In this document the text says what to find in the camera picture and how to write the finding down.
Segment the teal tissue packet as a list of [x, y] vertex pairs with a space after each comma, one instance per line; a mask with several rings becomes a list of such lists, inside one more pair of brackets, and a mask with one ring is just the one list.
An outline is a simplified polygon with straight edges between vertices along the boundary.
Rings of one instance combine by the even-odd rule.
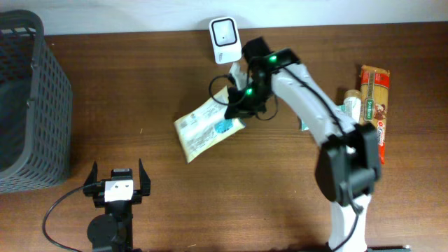
[[[340, 118], [345, 115], [344, 111], [345, 105], [336, 105], [336, 107], [332, 110], [332, 113], [335, 116], [335, 118], [333, 118], [329, 110], [326, 107], [323, 107], [323, 118], [328, 119], [329, 126], [331, 126], [331, 129], [335, 132], [338, 131], [337, 121], [339, 122]], [[309, 126], [303, 119], [300, 120], [300, 130], [302, 132], [309, 131]]]

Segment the orange spaghetti packet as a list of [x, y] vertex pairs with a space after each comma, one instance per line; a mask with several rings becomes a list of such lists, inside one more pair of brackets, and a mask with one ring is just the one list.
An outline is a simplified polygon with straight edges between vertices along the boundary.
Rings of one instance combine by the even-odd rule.
[[390, 71], [363, 65], [360, 73], [361, 112], [360, 123], [371, 123], [377, 130], [379, 159], [385, 164], [386, 119], [390, 88]]

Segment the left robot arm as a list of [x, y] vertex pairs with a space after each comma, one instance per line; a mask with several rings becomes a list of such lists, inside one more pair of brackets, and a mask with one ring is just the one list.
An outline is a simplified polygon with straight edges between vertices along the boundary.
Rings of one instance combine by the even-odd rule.
[[84, 182], [83, 194], [92, 198], [96, 208], [104, 213], [93, 218], [87, 227], [87, 238], [93, 251], [140, 251], [133, 244], [132, 207], [151, 194], [151, 179], [139, 161], [139, 188], [134, 187], [131, 169], [114, 169], [108, 179], [97, 179], [94, 163]]

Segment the white tube with brown cap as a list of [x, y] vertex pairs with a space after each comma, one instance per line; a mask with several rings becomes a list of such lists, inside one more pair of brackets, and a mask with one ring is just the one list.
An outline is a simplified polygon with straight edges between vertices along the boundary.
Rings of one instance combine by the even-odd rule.
[[360, 122], [361, 116], [361, 92], [359, 90], [347, 90], [344, 94], [344, 113]]

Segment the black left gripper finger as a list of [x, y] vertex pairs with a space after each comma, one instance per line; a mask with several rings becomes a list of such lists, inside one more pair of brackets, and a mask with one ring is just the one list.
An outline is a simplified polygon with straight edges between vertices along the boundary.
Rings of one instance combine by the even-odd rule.
[[139, 184], [141, 195], [149, 196], [151, 194], [151, 179], [146, 173], [141, 159], [139, 159]]
[[93, 162], [92, 165], [92, 169], [89, 173], [89, 175], [87, 176], [84, 185], [88, 186], [88, 185], [92, 185], [95, 184], [97, 182], [97, 163]]

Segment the cream snack bag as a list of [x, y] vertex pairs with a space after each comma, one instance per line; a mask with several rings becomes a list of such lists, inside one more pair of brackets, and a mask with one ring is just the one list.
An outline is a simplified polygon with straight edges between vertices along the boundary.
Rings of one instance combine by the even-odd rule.
[[224, 87], [193, 112], [174, 122], [185, 160], [192, 162], [198, 155], [246, 127], [239, 118], [225, 119], [228, 91]]

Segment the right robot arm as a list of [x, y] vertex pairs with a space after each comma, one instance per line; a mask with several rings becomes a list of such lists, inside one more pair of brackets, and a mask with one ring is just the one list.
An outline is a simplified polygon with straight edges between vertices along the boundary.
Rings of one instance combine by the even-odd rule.
[[266, 111], [270, 97], [283, 100], [308, 126], [318, 149], [315, 179], [330, 203], [329, 251], [367, 251], [365, 224], [381, 164], [376, 129], [339, 111], [290, 49], [272, 51], [261, 37], [242, 48], [248, 64], [243, 88], [229, 90], [225, 118]]

